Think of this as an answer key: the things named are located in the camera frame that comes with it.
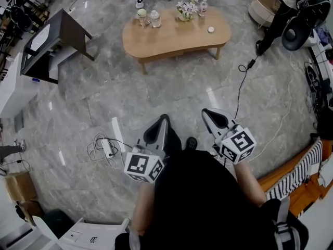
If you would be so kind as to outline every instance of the water bottle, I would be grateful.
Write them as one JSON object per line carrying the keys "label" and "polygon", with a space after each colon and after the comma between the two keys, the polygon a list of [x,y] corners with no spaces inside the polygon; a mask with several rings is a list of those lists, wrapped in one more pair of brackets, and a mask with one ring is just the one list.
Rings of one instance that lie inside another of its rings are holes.
{"label": "water bottle", "polygon": [[149,25],[150,20],[148,20],[148,18],[147,18],[147,12],[143,8],[139,9],[137,11],[137,16],[139,18],[141,26],[145,27],[145,26]]}
{"label": "water bottle", "polygon": [[153,10],[150,13],[150,20],[151,20],[151,25],[153,28],[159,28],[162,25],[160,14],[156,11]]}
{"label": "water bottle", "polygon": [[207,11],[207,0],[202,0],[202,2],[200,3],[200,11],[199,11],[199,16],[204,17]]}

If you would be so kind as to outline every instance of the flower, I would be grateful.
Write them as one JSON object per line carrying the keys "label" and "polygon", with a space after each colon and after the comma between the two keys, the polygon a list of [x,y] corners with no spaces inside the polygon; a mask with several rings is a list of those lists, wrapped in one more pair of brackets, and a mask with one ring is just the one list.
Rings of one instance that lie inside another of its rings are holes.
{"label": "flower", "polygon": [[198,11],[198,6],[196,5],[196,2],[198,2],[198,0],[191,0],[190,2],[180,1],[177,3],[177,9],[182,15],[190,18],[193,13],[196,13]]}
{"label": "flower", "polygon": [[178,2],[178,3],[177,3],[177,7],[178,7],[178,6],[179,6],[179,7],[182,7],[182,6],[183,6],[183,3],[184,3],[183,1]]}

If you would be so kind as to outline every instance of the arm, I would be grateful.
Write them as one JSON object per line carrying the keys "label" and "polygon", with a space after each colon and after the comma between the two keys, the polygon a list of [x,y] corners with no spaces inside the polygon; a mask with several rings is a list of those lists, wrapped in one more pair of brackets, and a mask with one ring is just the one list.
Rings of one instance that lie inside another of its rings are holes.
{"label": "arm", "polygon": [[248,200],[261,207],[266,201],[266,195],[262,190],[259,182],[256,180],[249,164],[246,161],[234,166],[237,182]]}
{"label": "arm", "polygon": [[142,183],[135,205],[131,228],[144,235],[152,221],[155,188],[151,183]]}

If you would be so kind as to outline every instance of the wooden coffee table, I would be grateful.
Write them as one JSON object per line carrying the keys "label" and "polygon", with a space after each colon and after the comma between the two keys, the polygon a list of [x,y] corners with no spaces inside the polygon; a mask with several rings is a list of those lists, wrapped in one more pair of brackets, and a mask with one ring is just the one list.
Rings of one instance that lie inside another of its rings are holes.
{"label": "wooden coffee table", "polygon": [[[215,59],[218,59],[221,47],[231,38],[226,19],[214,7],[208,7],[204,18],[195,15],[186,22],[178,19],[175,8],[163,10],[160,15],[162,26],[159,28],[142,27],[137,19],[132,19],[123,29],[124,49],[137,58],[143,74],[147,74],[145,63],[185,52],[217,48]],[[208,27],[214,27],[215,31],[209,33]]]}

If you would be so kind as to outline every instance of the speaker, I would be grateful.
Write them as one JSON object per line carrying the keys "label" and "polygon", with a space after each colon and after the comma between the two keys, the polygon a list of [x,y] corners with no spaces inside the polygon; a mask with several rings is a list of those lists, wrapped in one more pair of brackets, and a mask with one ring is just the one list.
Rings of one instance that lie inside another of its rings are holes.
{"label": "speaker", "polygon": [[282,33],[282,44],[289,51],[300,49],[311,35],[311,27],[301,17],[290,19]]}

